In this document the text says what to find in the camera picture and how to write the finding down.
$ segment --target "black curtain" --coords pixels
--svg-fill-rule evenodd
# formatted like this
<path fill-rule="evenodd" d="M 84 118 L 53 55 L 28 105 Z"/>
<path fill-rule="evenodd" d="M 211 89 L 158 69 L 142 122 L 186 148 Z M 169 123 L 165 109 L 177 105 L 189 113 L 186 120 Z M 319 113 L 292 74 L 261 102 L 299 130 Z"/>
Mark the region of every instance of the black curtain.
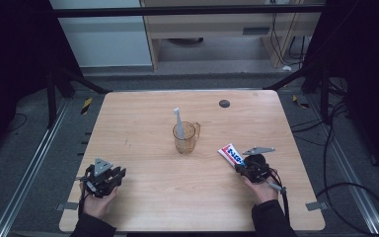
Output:
<path fill-rule="evenodd" d="M 29 14 L 43 10 L 52 10 L 48 0 L 0 0 L 0 137 L 18 101 L 46 87 L 49 70 L 82 76 L 58 20 Z M 63 95 L 74 93 L 68 78 L 54 79 Z"/>
<path fill-rule="evenodd" d="M 313 90 L 322 78 L 322 65 L 330 76 L 347 81 L 346 101 L 368 147 L 379 161 L 379 1 L 328 0 L 344 5 L 324 12 L 313 35 L 306 63 L 317 63 L 306 76 Z"/>

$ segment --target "white cabinet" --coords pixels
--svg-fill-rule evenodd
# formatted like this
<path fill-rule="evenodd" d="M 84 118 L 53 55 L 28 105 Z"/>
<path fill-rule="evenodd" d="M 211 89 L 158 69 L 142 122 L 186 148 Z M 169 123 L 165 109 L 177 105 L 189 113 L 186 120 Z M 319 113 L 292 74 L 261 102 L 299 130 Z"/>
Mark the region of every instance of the white cabinet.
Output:
<path fill-rule="evenodd" d="M 143 7 L 162 6 L 221 6 L 221 5 L 263 5 L 268 0 L 140 0 Z M 279 0 L 279 3 L 310 4 L 325 0 Z M 251 37 L 245 30 L 258 29 L 274 67 L 280 65 L 280 54 L 288 49 L 293 37 L 311 36 L 316 28 L 320 13 L 278 13 L 274 14 L 216 14 L 148 16 L 146 29 L 154 67 L 160 50 L 161 39 L 179 38 L 221 38 Z"/>
<path fill-rule="evenodd" d="M 138 0 L 50 0 L 53 9 L 140 7 Z M 60 18 L 81 68 L 152 66 L 142 17 Z"/>

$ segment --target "black cable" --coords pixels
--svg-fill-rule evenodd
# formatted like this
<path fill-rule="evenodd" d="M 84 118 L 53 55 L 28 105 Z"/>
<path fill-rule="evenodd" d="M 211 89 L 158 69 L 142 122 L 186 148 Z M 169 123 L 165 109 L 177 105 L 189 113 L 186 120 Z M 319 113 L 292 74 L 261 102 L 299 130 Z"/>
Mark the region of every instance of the black cable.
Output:
<path fill-rule="evenodd" d="M 334 115 L 335 115 L 335 111 L 337 110 L 338 108 L 334 108 L 334 110 L 332 111 L 331 115 L 330 115 L 330 118 L 333 119 L 334 118 Z M 328 180 L 327 180 L 327 153 L 328 153 L 328 148 L 329 148 L 329 144 L 330 144 L 330 140 L 331 140 L 331 136 L 333 136 L 333 131 L 334 131 L 334 125 L 332 122 L 330 122 L 330 130 L 329 130 L 329 134 L 328 134 L 328 138 L 327 138 L 327 141 L 326 141 L 326 144 L 325 144 L 325 149 L 324 149 L 324 160 L 323 160 L 323 178 L 324 178 L 324 189 L 320 192 L 318 192 L 318 194 L 316 195 L 316 198 L 318 196 L 320 196 L 321 194 L 325 194 L 326 195 L 326 198 L 328 200 L 328 204 L 329 206 L 331 207 L 331 209 L 334 211 L 334 213 L 337 215 L 337 217 L 340 218 L 340 220 L 342 220 L 345 224 L 347 224 L 349 227 L 351 227 L 352 229 L 358 231 L 359 233 L 362 233 L 362 234 L 365 234 L 365 235 L 372 235 L 372 236 L 379 236 L 379 233 L 378 234 L 374 234 L 374 233 L 371 233 L 371 232 L 368 232 L 368 231 L 365 231 L 365 230 L 362 230 L 358 227 L 356 227 L 355 225 L 351 224 L 349 221 L 347 221 L 345 218 L 343 218 L 343 216 L 341 216 L 341 214 L 336 210 L 334 204 L 332 203 L 332 200 L 331 200 L 331 197 L 329 195 L 329 190 L 332 189 L 332 188 L 335 188 L 335 187 L 338 187 L 338 186 L 344 186 L 344 185 L 351 185 L 351 186 L 356 186 L 356 187 L 360 187 L 362 189 L 365 189 L 366 191 L 368 191 L 374 198 L 376 198 L 379 202 L 379 197 L 376 196 L 373 192 L 371 192 L 370 190 L 368 190 L 367 188 L 361 186 L 361 185 L 358 185 L 358 184 L 354 184 L 354 183 L 338 183 L 338 184 L 334 184 L 334 185 L 331 185 L 331 186 L 328 186 Z"/>
<path fill-rule="evenodd" d="M 88 178 L 87 177 L 76 177 L 75 178 L 75 181 L 80 181 L 80 182 L 87 182 L 88 181 Z"/>
<path fill-rule="evenodd" d="M 282 202 L 284 204 L 284 215 L 285 219 L 287 220 L 287 223 L 290 224 L 290 211 L 288 208 L 288 197 L 287 197 L 287 189 L 282 185 L 281 178 L 279 177 L 278 173 L 272 168 L 269 168 L 271 170 L 270 176 L 273 178 L 273 180 L 276 182 L 278 186 L 281 187 L 281 190 L 279 191 L 282 195 Z"/>
<path fill-rule="evenodd" d="M 309 121 L 303 121 L 301 123 L 298 123 L 298 124 L 295 124 L 295 125 L 292 125 L 290 128 L 294 128 L 296 126 L 300 126 L 300 125 L 304 125 L 304 124 L 307 124 L 307 123 L 310 123 L 310 122 L 313 122 L 313 121 L 322 121 L 320 118 L 316 118 L 316 119 L 313 119 L 313 120 L 309 120 Z"/>
<path fill-rule="evenodd" d="M 315 124 L 313 124 L 313 125 L 311 125 L 309 127 L 306 127 L 306 128 L 303 128 L 303 129 L 299 129 L 299 130 L 292 130 L 291 132 L 295 133 L 295 132 L 301 132 L 301 131 L 311 130 L 311 129 L 315 128 L 316 126 L 318 126 L 318 125 L 320 125 L 322 123 L 324 123 L 323 120 L 321 120 L 318 123 L 315 123 Z"/>
<path fill-rule="evenodd" d="M 81 217 L 82 213 L 84 212 L 84 206 L 85 206 L 85 199 L 88 197 L 89 193 L 85 195 L 85 184 L 82 184 L 82 193 L 81 198 L 79 199 L 79 207 L 78 207 L 78 218 Z"/>
<path fill-rule="evenodd" d="M 306 37 L 303 37 L 303 41 L 301 43 L 301 50 L 300 50 L 300 63 L 298 64 L 298 69 L 300 70 L 301 69 L 301 66 L 303 65 L 303 57 L 304 57 L 304 40 L 306 39 Z"/>
<path fill-rule="evenodd" d="M 282 55 L 281 46 L 279 44 L 278 36 L 276 35 L 276 31 L 275 31 L 275 21 L 276 21 L 276 13 L 272 13 L 272 30 L 270 32 L 270 45 L 272 46 L 273 51 L 276 53 L 276 56 L 278 57 L 279 61 L 285 66 L 291 66 L 291 65 L 296 65 L 300 63 L 300 62 L 289 62 L 283 58 L 284 55 Z M 273 36 L 275 36 L 275 40 L 278 45 L 279 52 L 276 50 L 275 45 L 273 44 L 273 40 L 272 40 Z"/>
<path fill-rule="evenodd" d="M 24 124 L 26 124 L 26 122 L 27 122 L 27 116 L 26 115 L 19 114 L 19 113 L 16 113 L 15 115 L 24 117 L 24 121 L 21 123 L 21 125 L 15 127 L 15 128 L 9 129 L 9 130 L 5 130 L 5 132 L 15 131 L 15 130 L 19 129 L 20 127 L 22 127 Z"/>
<path fill-rule="evenodd" d="M 314 142 L 314 141 L 311 141 L 311 140 L 308 140 L 306 138 L 303 138 L 303 137 L 300 137 L 300 136 L 296 136 L 296 135 L 293 135 L 295 138 L 297 139 L 300 139 L 300 140 L 304 140 L 306 142 L 309 142 L 309 143 L 312 143 L 314 145 L 318 145 L 318 146 L 325 146 L 325 144 L 320 144 L 320 143 L 317 143 L 317 142 Z"/>
<path fill-rule="evenodd" d="M 319 47 L 313 53 L 309 53 L 308 54 L 310 56 L 308 56 L 308 57 L 305 58 L 305 60 L 303 61 L 303 64 L 310 62 L 310 66 L 306 67 L 304 72 L 298 71 L 298 72 L 294 73 L 292 76 L 288 76 L 287 78 L 281 80 L 280 82 L 277 82 L 277 83 L 275 83 L 275 84 L 273 84 L 273 85 L 271 85 L 269 87 L 266 87 L 265 89 L 272 89 L 273 88 L 272 90 L 276 90 L 276 89 L 280 88 L 281 86 L 289 83 L 290 81 L 293 81 L 294 79 L 297 79 L 298 76 L 301 75 L 302 73 L 304 74 L 306 72 L 309 72 L 311 70 L 311 68 L 313 68 L 314 66 L 316 66 L 316 60 L 317 59 L 315 57 L 317 57 L 321 53 L 321 51 L 323 49 L 327 49 L 327 45 L 331 42 L 331 40 L 333 39 L 333 37 L 340 31 L 340 28 L 345 24 L 346 20 L 349 19 L 350 15 L 355 10 L 355 8 L 358 5 L 359 1 L 360 0 L 355 0 L 355 2 L 353 3 L 353 6 L 350 8 L 349 12 L 341 20 L 341 22 L 335 27 L 335 29 L 331 32 L 331 34 L 321 43 L 321 45 L 319 45 Z M 348 1 L 343 1 L 343 4 L 344 5 L 348 4 Z"/>
<path fill-rule="evenodd" d="M 290 48 L 288 49 L 288 55 L 290 55 L 292 59 L 299 59 L 298 57 L 293 56 L 293 53 L 291 53 L 291 48 L 294 45 L 294 42 L 295 42 L 295 37 L 293 37 L 293 39 L 291 40 Z"/>

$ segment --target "sleeve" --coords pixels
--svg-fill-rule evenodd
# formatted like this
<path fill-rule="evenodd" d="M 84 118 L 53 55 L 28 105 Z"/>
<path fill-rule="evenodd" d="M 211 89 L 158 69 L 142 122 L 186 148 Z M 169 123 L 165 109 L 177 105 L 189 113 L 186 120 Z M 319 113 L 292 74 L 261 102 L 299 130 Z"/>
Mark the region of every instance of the sleeve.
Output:
<path fill-rule="evenodd" d="M 113 237 L 115 228 L 94 216 L 82 214 L 71 237 Z"/>
<path fill-rule="evenodd" d="M 285 219 L 278 200 L 269 200 L 252 208 L 257 236 L 291 237 L 297 236 Z"/>

